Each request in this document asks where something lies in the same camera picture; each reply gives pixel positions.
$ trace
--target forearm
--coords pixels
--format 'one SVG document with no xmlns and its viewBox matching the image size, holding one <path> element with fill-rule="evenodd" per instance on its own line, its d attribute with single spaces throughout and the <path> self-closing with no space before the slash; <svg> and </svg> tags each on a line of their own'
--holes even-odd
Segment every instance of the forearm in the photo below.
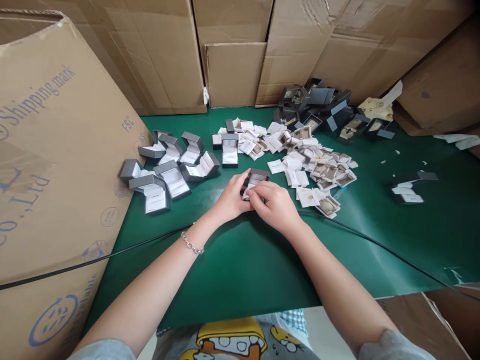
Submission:
<svg viewBox="0 0 480 360">
<path fill-rule="evenodd" d="M 306 223 L 285 236 L 305 266 L 328 317 L 356 357 L 364 343 L 378 342 L 387 329 L 398 331 Z"/>
<path fill-rule="evenodd" d="M 220 217 L 212 209 L 185 235 L 199 249 L 220 225 Z M 175 241 L 115 299 L 75 351 L 98 340 L 119 339 L 137 357 L 162 320 L 197 256 L 182 238 Z"/>
</svg>

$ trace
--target gray shirt sleeve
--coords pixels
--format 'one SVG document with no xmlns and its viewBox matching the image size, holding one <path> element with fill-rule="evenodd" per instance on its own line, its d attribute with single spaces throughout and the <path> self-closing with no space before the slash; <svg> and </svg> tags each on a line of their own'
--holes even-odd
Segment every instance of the gray shirt sleeve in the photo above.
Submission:
<svg viewBox="0 0 480 360">
<path fill-rule="evenodd" d="M 401 333 L 387 330 L 378 343 L 365 343 L 358 360 L 435 360 L 427 351 L 412 344 Z"/>
<path fill-rule="evenodd" d="M 122 341 L 116 339 L 100 340 L 87 345 L 67 360 L 136 360 L 134 353 Z"/>
</svg>

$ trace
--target finger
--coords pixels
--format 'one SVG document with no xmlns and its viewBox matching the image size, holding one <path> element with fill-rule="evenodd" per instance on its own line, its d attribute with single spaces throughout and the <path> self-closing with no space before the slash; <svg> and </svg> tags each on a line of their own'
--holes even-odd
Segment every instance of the finger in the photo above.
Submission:
<svg viewBox="0 0 480 360">
<path fill-rule="evenodd" d="M 262 180 L 258 183 L 258 185 L 262 185 L 266 188 L 270 188 L 270 189 L 277 189 L 279 188 L 280 186 L 274 182 L 271 182 L 271 181 L 265 181 L 265 180 Z"/>
<path fill-rule="evenodd" d="M 244 184 L 245 180 L 249 177 L 250 175 L 250 168 L 242 172 L 241 174 L 238 175 L 238 177 L 235 179 L 234 186 L 238 188 L 238 191 L 240 191 L 240 188 Z"/>
<path fill-rule="evenodd" d="M 248 196 L 250 196 L 250 192 L 252 190 L 255 191 L 262 198 L 265 198 L 267 201 L 273 198 L 274 191 L 269 187 L 263 186 L 261 184 L 255 185 L 248 192 Z"/>
<path fill-rule="evenodd" d="M 255 189 L 255 187 L 252 187 L 249 191 L 248 191 L 248 196 L 250 197 L 250 204 L 251 206 L 255 209 L 255 211 L 260 215 L 264 215 L 266 212 L 269 211 L 269 208 L 267 205 L 265 205 L 265 203 L 263 202 L 263 200 L 259 197 L 259 195 L 257 194 L 257 192 L 253 189 Z"/>
<path fill-rule="evenodd" d="M 232 185 L 233 183 L 235 183 L 235 180 L 237 180 L 238 177 L 239 177 L 239 174 L 233 175 L 230 181 L 228 182 L 228 185 Z"/>
</svg>

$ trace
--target green work surface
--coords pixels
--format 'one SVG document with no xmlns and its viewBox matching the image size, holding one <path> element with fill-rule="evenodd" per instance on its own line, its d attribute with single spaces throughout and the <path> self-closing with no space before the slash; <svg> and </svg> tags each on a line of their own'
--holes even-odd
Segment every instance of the green work surface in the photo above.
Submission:
<svg viewBox="0 0 480 360">
<path fill-rule="evenodd" d="M 239 117 L 268 127 L 273 110 L 209 109 L 207 114 L 151 116 L 144 117 L 143 121 L 150 131 L 160 129 L 172 132 L 175 137 L 180 137 L 184 131 L 199 135 L 205 150 L 211 152 L 212 133 L 225 127 L 225 119 Z M 449 284 L 455 284 L 452 279 L 479 281 L 480 162 L 468 151 L 459 151 L 443 140 L 409 137 L 395 123 L 389 130 L 396 132 L 392 140 L 372 143 L 358 135 L 351 146 L 336 142 L 331 133 L 316 135 L 321 144 L 352 156 L 359 164 L 354 169 L 358 180 L 350 184 L 339 199 L 341 210 L 335 219 L 391 247 Z M 222 151 L 213 153 L 221 162 Z M 220 168 L 217 177 L 200 183 L 190 182 L 192 194 L 172 201 L 171 210 L 164 213 L 145 215 L 145 198 L 136 192 L 113 251 L 196 221 L 218 199 L 232 175 L 248 168 L 268 171 L 267 162 L 281 159 L 285 153 L 266 152 L 256 161 L 239 154 L 238 168 Z M 148 159 L 146 168 L 151 169 L 155 164 L 156 161 Z M 396 204 L 390 190 L 393 176 L 405 176 L 419 170 L 435 172 L 439 178 L 439 181 L 415 187 L 425 203 Z M 287 187 L 284 173 L 272 175 L 270 181 Z M 289 191 L 295 199 L 295 190 Z M 300 210 L 300 202 L 294 202 Z M 314 207 L 304 210 L 317 211 Z M 439 287 L 385 250 L 331 221 L 313 216 L 303 218 L 375 298 Z M 153 241 L 109 261 L 85 331 L 179 235 Z M 179 327 L 317 305 L 320 300 L 294 249 L 256 213 L 250 212 L 213 234 L 160 326 Z"/>
</svg>

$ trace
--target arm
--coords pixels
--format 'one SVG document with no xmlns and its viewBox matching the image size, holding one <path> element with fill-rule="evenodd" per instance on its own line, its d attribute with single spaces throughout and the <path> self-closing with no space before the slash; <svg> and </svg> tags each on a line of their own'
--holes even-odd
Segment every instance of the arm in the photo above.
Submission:
<svg viewBox="0 0 480 360">
<path fill-rule="evenodd" d="M 250 169 L 234 175 L 215 205 L 185 233 L 195 248 L 202 248 L 220 225 L 253 209 L 240 198 L 249 173 Z M 74 352 L 99 340 L 118 339 L 138 357 L 197 256 L 180 237 L 122 291 Z"/>
<path fill-rule="evenodd" d="M 356 357 L 364 343 L 377 343 L 385 330 L 398 331 L 369 292 L 300 218 L 286 189 L 262 181 L 248 196 L 258 215 L 291 243 L 328 317 Z"/>
</svg>

